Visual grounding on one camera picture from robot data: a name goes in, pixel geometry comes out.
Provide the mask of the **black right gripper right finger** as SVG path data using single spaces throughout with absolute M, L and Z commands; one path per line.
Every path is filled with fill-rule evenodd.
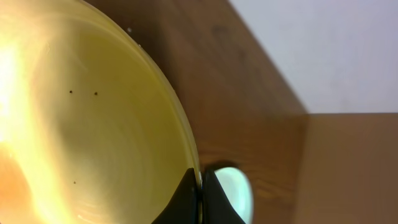
M 230 204 L 212 169 L 204 173 L 202 199 L 204 224 L 244 224 Z

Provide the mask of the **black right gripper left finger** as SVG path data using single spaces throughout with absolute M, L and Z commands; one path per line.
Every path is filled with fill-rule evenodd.
M 187 169 L 169 203 L 152 224 L 198 224 L 198 187 L 194 168 Z

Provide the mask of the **light green plate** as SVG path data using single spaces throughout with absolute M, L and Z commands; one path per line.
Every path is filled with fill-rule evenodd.
M 254 213 L 252 187 L 247 176 L 238 168 L 224 167 L 215 175 L 229 203 L 245 224 L 251 224 Z

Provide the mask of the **yellow plate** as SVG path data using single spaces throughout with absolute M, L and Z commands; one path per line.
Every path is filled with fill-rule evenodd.
M 1 2 L 1 222 L 151 223 L 187 170 L 156 63 L 84 1 Z

